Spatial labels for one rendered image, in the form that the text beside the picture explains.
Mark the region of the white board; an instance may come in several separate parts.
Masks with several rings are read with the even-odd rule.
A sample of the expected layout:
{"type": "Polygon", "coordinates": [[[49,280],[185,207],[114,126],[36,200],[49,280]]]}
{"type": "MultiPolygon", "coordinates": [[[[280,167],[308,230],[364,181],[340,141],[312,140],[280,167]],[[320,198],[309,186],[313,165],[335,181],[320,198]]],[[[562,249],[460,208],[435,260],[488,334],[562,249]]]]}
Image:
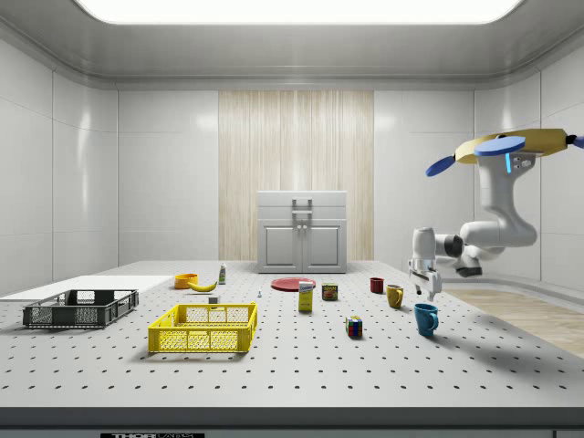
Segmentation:
{"type": "Polygon", "coordinates": [[[0,301],[38,301],[52,297],[70,289],[78,290],[131,290],[144,291],[163,283],[171,276],[78,276],[67,280],[59,281],[42,287],[35,287],[19,293],[14,293],[5,297],[0,297],[0,301]]]}

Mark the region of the yellow and white box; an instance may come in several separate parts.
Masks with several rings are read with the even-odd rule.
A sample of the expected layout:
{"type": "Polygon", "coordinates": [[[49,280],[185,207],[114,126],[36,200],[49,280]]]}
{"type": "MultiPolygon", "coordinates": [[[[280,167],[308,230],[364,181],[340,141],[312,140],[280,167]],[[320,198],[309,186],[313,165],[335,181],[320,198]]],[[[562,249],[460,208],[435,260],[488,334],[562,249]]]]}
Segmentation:
{"type": "Polygon", "coordinates": [[[298,283],[298,310],[311,312],[313,302],[313,290],[315,283],[312,280],[303,280],[298,283]]]}

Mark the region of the drone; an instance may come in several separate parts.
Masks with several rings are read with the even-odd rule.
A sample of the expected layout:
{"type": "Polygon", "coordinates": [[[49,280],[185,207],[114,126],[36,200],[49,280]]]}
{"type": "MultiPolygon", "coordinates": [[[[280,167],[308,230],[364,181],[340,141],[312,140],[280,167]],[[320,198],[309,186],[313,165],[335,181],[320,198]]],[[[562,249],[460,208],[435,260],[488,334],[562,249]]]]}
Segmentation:
{"type": "Polygon", "coordinates": [[[509,155],[511,152],[548,156],[563,151],[569,145],[584,149],[584,136],[567,135],[562,129],[527,129],[496,133],[464,142],[452,156],[442,158],[426,171],[431,177],[448,169],[455,162],[477,164],[482,156],[509,155]]]}

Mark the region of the white cabinet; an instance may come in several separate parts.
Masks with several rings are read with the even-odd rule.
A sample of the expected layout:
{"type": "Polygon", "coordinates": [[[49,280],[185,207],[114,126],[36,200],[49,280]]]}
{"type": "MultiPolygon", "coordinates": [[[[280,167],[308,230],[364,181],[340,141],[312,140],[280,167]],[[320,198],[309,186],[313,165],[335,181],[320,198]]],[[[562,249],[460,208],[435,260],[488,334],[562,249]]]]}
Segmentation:
{"type": "Polygon", "coordinates": [[[346,199],[345,191],[259,191],[258,271],[344,273],[346,199]]]}

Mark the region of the dark grey basket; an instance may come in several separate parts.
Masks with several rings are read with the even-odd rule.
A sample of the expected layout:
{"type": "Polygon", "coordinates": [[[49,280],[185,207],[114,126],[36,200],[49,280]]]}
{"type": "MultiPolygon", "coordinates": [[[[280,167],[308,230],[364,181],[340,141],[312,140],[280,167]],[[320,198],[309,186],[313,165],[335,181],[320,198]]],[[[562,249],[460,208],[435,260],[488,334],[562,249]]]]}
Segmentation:
{"type": "Polygon", "coordinates": [[[139,305],[137,289],[70,289],[24,306],[30,329],[102,329],[139,305]]]}

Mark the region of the red plate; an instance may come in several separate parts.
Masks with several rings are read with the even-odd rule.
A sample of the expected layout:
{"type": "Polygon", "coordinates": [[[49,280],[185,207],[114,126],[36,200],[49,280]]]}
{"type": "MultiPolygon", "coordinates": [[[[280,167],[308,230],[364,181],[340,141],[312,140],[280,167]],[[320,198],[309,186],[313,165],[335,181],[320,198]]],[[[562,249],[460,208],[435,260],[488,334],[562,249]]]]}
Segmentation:
{"type": "Polygon", "coordinates": [[[316,281],[305,277],[281,277],[271,282],[274,290],[283,292],[298,292],[302,282],[309,283],[312,288],[316,286],[316,281]]]}

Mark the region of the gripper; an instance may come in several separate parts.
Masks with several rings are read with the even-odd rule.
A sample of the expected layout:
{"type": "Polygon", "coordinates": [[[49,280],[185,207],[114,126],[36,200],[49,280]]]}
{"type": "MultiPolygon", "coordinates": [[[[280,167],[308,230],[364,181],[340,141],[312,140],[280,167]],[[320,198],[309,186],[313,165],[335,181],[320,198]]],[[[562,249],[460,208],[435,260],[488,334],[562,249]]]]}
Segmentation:
{"type": "Polygon", "coordinates": [[[428,293],[428,300],[434,301],[434,296],[442,291],[442,278],[435,269],[434,260],[411,259],[409,261],[410,281],[415,285],[416,293],[428,293]]]}

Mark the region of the yellow basket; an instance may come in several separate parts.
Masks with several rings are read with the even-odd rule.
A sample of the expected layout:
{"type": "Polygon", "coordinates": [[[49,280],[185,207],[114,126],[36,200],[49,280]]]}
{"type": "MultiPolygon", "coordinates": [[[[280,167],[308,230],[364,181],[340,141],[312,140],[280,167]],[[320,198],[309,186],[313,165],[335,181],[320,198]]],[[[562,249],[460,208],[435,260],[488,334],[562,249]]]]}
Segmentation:
{"type": "Polygon", "coordinates": [[[249,304],[178,304],[148,327],[150,352],[248,352],[258,310],[249,304]]]}

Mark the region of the blue mug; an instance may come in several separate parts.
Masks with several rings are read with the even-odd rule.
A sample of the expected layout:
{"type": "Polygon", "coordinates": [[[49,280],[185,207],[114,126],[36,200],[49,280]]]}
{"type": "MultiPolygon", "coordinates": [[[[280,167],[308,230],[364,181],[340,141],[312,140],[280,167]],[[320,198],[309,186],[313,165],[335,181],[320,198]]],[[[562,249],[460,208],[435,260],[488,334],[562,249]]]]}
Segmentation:
{"type": "Polygon", "coordinates": [[[419,334],[431,337],[439,326],[438,308],[430,304],[417,303],[414,306],[414,316],[419,334]]]}

